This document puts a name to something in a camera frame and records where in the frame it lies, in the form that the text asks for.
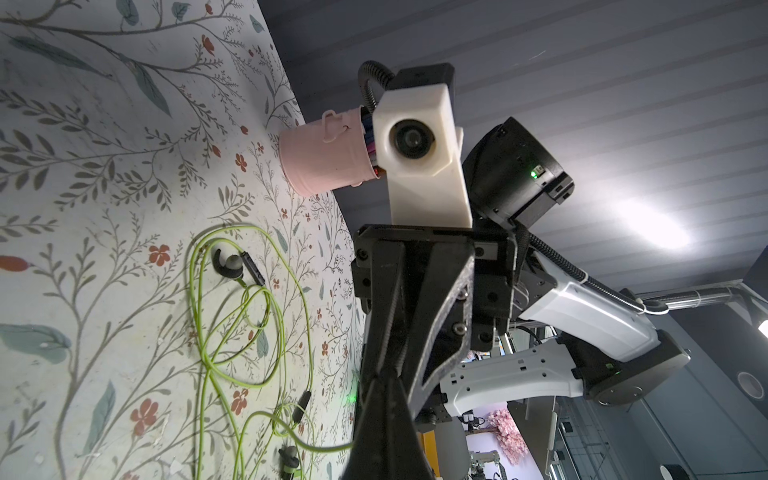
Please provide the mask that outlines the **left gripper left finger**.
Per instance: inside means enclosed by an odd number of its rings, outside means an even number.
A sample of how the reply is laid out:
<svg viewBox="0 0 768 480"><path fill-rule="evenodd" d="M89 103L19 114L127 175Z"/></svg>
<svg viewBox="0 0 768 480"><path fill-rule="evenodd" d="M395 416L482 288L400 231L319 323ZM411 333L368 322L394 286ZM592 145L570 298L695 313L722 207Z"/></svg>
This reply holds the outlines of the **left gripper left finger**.
<svg viewBox="0 0 768 480"><path fill-rule="evenodd" d="M404 259L401 242L379 241L369 249L369 327L344 479L409 479L414 474L413 421L397 371L403 346L396 316Z"/></svg>

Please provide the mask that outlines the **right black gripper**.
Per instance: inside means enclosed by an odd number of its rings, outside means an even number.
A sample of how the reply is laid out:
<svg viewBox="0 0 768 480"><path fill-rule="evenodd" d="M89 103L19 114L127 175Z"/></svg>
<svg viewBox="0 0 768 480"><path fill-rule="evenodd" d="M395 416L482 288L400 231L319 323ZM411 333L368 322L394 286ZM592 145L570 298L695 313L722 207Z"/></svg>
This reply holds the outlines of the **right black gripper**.
<svg viewBox="0 0 768 480"><path fill-rule="evenodd" d="M354 250L355 295L377 352L487 352L513 318L522 255L510 232L366 225Z"/></svg>

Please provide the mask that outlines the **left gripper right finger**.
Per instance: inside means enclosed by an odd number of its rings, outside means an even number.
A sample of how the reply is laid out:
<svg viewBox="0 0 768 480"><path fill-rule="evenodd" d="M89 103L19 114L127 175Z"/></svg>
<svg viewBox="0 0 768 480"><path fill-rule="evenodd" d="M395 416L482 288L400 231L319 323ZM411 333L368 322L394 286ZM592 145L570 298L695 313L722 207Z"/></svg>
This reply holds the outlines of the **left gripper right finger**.
<svg viewBox="0 0 768 480"><path fill-rule="evenodd" d="M412 419L469 351L474 266L469 240L440 242L431 249L401 372Z"/></svg>

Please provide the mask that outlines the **green wired earphones tangle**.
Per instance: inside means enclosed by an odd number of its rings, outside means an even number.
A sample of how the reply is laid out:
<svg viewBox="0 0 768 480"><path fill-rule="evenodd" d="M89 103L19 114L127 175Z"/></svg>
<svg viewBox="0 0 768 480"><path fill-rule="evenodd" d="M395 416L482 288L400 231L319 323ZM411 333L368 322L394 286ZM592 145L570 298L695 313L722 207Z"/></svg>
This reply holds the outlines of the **green wired earphones tangle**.
<svg viewBox="0 0 768 480"><path fill-rule="evenodd" d="M204 436L207 407L218 400L232 433L232 476L252 479L274 438L287 439L289 446L311 457L346 453L353 445L320 446L300 435L300 425L312 424L313 419L307 405L287 396L285 309L250 254L229 239L230 233L240 231L259 234L273 248L299 295L304 322L311 319L308 290L285 256L287 244L280 233L238 224L204 233L193 244L187 297L201 363L197 435ZM236 282L239 296L232 311L211 321L203 312L208 270Z"/></svg>

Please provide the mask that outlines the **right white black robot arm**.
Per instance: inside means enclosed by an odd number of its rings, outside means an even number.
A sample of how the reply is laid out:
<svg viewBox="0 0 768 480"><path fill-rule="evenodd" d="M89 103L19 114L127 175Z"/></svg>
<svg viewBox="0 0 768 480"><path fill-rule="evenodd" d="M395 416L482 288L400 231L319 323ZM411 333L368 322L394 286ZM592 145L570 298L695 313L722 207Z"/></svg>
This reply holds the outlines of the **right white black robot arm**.
<svg viewBox="0 0 768 480"><path fill-rule="evenodd" d="M620 406L689 363L651 322L659 306L611 290L530 232L574 184L519 122L489 131L462 171L469 227L366 225L355 235L363 412L423 421L548 396Z"/></svg>

